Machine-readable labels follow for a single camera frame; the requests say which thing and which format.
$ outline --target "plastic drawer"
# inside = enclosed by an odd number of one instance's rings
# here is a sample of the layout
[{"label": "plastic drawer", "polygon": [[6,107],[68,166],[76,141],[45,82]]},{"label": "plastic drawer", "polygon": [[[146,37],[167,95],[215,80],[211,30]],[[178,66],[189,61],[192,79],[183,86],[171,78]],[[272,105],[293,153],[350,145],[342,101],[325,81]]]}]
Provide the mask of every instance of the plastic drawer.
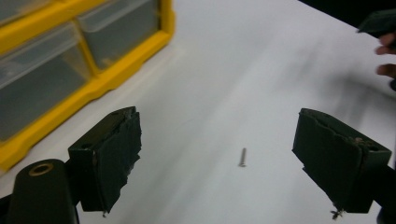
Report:
[{"label": "plastic drawer", "polygon": [[160,30],[159,0],[113,0],[78,17],[96,66],[104,70]]},{"label": "plastic drawer", "polygon": [[0,55],[0,142],[83,86],[90,77],[72,23]]},{"label": "plastic drawer", "polygon": [[0,25],[43,7],[50,0],[0,0]]}]

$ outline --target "metal screw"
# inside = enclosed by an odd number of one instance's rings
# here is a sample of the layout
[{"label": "metal screw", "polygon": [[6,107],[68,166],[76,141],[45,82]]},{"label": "metal screw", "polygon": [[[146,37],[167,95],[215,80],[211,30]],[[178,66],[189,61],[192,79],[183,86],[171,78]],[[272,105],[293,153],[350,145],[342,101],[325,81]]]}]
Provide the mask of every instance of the metal screw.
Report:
[{"label": "metal screw", "polygon": [[246,167],[246,165],[245,165],[246,156],[247,156],[247,149],[244,147],[244,149],[242,149],[241,161],[239,162],[240,167]]}]

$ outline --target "yellow frame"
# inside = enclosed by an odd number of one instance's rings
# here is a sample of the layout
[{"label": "yellow frame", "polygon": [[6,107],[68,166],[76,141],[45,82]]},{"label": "yellow frame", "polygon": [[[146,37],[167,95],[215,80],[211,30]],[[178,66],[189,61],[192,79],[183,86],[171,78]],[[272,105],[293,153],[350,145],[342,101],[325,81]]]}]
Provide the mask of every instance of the yellow frame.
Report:
[{"label": "yellow frame", "polygon": [[[161,1],[161,30],[133,49],[107,70],[99,74],[93,66],[92,56],[82,40],[80,47],[84,51],[91,70],[96,74],[85,86],[60,102],[19,133],[0,142],[0,175],[20,161],[28,150],[48,133],[71,117],[89,101],[104,93],[116,89],[123,81],[135,73],[142,64],[163,48],[175,32],[175,13],[172,0]],[[104,0],[58,0],[33,14],[21,18],[4,27],[0,27],[0,53],[14,49],[26,40],[96,7]]]}]

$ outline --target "human hand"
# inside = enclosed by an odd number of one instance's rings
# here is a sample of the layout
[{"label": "human hand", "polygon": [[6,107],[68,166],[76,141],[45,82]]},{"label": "human hand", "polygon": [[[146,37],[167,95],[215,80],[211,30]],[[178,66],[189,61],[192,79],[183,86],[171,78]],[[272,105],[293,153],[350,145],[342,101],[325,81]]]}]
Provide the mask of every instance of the human hand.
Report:
[{"label": "human hand", "polygon": [[[392,49],[390,45],[396,40],[396,33],[382,35],[379,37],[381,46],[375,50],[378,55],[396,54],[396,49]],[[396,78],[396,64],[387,63],[378,66],[376,73],[381,76]]]}]

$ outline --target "small screw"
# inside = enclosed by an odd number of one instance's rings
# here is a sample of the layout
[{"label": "small screw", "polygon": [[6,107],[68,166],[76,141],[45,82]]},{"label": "small screw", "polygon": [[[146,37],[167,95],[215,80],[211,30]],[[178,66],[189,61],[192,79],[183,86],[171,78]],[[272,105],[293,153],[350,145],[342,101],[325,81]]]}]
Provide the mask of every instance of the small screw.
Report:
[{"label": "small screw", "polygon": [[247,156],[247,149],[244,147],[244,149],[242,149],[241,161],[239,162],[240,167],[246,167],[246,165],[245,165],[246,156]]}]

